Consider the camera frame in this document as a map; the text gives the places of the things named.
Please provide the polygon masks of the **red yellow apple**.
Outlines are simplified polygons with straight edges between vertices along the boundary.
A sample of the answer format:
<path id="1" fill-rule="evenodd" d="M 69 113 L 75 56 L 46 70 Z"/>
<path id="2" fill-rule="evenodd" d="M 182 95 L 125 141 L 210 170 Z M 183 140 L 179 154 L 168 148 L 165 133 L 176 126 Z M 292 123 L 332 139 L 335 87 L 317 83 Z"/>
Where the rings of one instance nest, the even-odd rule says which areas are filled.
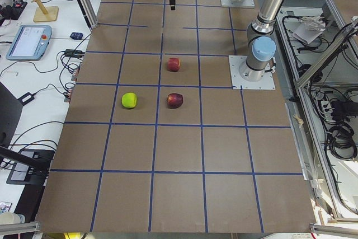
<path id="1" fill-rule="evenodd" d="M 167 61 L 167 69 L 171 72 L 178 72 L 180 70 L 180 59 L 171 57 Z"/>

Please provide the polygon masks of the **black monitor stand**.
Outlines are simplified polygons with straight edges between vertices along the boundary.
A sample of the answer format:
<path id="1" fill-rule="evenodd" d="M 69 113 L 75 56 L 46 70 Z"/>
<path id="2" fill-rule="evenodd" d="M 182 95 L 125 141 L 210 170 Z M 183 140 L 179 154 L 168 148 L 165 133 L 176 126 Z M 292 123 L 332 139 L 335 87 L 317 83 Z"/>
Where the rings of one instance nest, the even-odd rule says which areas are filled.
<path id="1" fill-rule="evenodd" d="M 24 97 L 16 98 L 1 84 L 1 168 L 8 170 L 6 183 L 12 185 L 43 186 L 48 174 L 55 148 L 43 141 L 19 144 L 15 134 Z"/>

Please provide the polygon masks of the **small blue device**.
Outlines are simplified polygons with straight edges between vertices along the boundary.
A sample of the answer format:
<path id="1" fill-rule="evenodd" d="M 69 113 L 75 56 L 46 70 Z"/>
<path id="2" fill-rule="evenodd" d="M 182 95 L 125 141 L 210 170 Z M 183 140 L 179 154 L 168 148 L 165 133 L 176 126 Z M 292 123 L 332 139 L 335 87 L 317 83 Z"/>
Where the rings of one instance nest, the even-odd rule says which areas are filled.
<path id="1" fill-rule="evenodd" d="M 83 33 L 81 33 L 81 32 L 72 32 L 69 37 L 71 39 L 73 39 L 73 40 L 82 40 Z"/>

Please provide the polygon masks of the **dark red apple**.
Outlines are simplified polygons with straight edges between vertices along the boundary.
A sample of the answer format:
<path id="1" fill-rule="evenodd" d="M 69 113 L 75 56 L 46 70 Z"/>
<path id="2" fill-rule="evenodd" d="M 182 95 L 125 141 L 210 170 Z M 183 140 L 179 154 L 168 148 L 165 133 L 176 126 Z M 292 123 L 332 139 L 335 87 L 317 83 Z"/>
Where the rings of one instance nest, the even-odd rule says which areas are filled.
<path id="1" fill-rule="evenodd" d="M 167 106 L 170 109 L 179 108 L 183 104 L 183 96 L 179 93 L 170 93 L 167 96 Z"/>

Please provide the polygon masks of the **near teach pendant tablet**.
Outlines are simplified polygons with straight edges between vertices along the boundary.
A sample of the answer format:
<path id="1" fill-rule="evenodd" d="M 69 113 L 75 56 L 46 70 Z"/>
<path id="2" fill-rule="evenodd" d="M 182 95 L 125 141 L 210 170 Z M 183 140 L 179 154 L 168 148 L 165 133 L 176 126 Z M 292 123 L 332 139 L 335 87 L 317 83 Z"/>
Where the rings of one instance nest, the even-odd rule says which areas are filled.
<path id="1" fill-rule="evenodd" d="M 18 30 L 7 54 L 8 60 L 40 60 L 52 35 L 49 25 L 23 25 Z"/>

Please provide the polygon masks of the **green apple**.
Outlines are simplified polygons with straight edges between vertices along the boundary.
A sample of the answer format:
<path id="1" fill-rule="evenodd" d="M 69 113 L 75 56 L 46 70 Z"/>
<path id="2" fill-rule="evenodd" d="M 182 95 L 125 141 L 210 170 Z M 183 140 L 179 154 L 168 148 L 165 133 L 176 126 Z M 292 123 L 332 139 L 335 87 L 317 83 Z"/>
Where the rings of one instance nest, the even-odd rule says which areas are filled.
<path id="1" fill-rule="evenodd" d="M 138 101 L 138 97 L 133 92 L 127 92 L 121 97 L 121 104 L 126 109 L 133 109 L 136 107 Z"/>

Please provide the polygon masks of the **wooden stand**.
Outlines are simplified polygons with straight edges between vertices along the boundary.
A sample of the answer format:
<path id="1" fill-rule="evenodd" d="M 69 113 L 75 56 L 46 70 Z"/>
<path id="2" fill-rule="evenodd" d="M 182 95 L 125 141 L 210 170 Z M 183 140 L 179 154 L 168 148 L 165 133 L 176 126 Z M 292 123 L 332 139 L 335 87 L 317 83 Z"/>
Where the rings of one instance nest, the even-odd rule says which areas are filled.
<path id="1" fill-rule="evenodd" d="M 53 22 L 57 20 L 59 12 L 58 6 L 45 7 L 41 0 L 32 0 L 32 2 L 36 2 L 38 5 L 38 8 L 34 13 L 34 23 Z"/>

